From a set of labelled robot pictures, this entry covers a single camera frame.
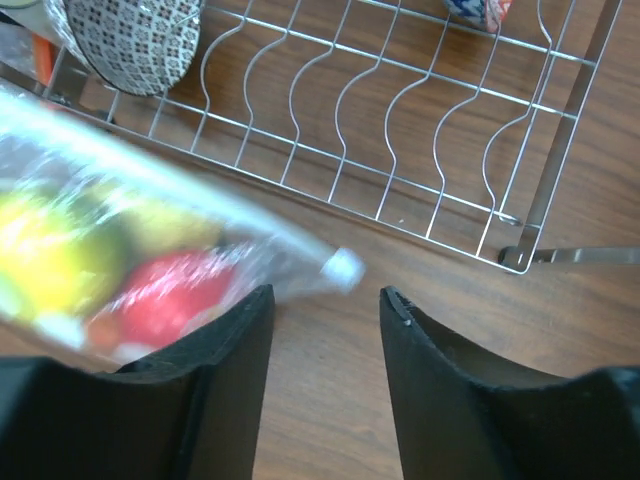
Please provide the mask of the polka dot zip bag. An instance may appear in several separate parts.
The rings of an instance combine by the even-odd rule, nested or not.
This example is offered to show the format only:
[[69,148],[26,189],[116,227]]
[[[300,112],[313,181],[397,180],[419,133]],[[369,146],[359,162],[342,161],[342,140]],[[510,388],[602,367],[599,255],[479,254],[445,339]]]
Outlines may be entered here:
[[1,92],[1,320],[123,365],[254,288],[348,293],[352,251],[35,96]]

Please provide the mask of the yellow apple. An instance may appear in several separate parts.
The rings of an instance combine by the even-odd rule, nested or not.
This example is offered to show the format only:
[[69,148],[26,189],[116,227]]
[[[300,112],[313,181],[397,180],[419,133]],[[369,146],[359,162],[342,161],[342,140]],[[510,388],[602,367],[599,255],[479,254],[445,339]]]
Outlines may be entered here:
[[133,245],[148,256],[215,245],[224,225],[169,202],[142,199],[125,206],[118,217]]

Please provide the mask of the red apple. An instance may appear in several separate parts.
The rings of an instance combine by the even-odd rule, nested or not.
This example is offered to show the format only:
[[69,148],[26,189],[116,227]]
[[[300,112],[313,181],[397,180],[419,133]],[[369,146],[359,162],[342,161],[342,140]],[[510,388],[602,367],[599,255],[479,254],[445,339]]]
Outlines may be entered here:
[[163,348],[185,332],[192,319],[220,305],[235,266],[211,250],[184,250],[135,269],[118,300],[123,337]]

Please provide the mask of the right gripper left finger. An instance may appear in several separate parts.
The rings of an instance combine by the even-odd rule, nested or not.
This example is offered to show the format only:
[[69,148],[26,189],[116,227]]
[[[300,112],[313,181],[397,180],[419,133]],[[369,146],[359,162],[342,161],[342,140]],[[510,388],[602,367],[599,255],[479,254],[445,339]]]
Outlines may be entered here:
[[112,373],[1,361],[5,479],[248,479],[273,338],[264,285]]

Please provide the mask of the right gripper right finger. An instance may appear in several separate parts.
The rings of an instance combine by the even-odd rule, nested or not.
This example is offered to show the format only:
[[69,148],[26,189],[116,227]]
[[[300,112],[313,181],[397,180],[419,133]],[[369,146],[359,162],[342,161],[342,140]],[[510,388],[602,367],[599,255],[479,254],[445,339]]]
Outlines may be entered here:
[[386,372],[407,479],[635,479],[639,370],[569,378],[497,355],[398,289],[379,298]]

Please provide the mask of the yellow lemon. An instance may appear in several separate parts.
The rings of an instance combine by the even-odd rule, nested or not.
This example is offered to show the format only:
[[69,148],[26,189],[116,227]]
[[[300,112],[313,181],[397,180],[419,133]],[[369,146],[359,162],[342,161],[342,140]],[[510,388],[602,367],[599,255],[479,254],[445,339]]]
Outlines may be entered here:
[[12,319],[95,311],[121,286],[132,256],[122,222],[91,199],[1,193],[1,313]]

